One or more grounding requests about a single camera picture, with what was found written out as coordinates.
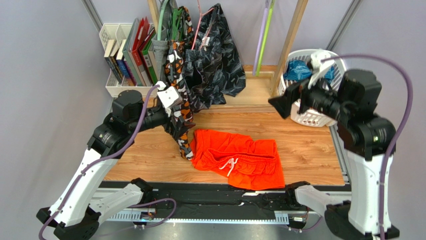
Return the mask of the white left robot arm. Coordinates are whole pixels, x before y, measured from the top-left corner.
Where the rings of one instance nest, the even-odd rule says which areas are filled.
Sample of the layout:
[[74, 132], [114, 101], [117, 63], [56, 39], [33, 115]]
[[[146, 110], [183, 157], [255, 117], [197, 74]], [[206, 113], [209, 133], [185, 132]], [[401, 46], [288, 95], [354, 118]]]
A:
[[152, 187], [140, 178], [100, 200], [92, 198], [107, 173], [134, 143], [138, 133], [163, 126], [177, 142], [187, 160], [194, 156], [188, 131], [194, 126], [190, 100], [176, 87], [151, 88], [157, 104], [148, 107], [148, 96], [125, 90], [112, 102], [111, 112], [90, 137], [83, 159], [70, 183], [50, 207], [41, 208], [37, 218], [43, 228], [53, 228], [60, 240], [88, 240], [111, 216], [128, 207], [143, 207]]

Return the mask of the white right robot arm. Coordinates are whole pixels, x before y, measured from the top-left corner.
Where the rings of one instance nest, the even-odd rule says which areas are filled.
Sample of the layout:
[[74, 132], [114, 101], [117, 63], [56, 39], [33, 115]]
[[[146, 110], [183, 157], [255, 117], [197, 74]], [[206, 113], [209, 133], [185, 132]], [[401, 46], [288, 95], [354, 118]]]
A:
[[351, 199], [337, 200], [307, 182], [297, 182], [289, 188], [291, 203], [320, 214], [330, 232], [343, 240], [398, 237], [399, 230], [386, 215], [387, 188], [380, 182], [389, 176], [384, 156], [396, 134], [394, 125], [375, 113], [381, 83], [371, 71], [350, 69], [338, 90], [308, 84], [306, 79], [294, 83], [268, 102], [282, 118], [289, 117], [293, 103], [300, 101], [300, 113], [313, 109], [336, 121], [347, 152]]

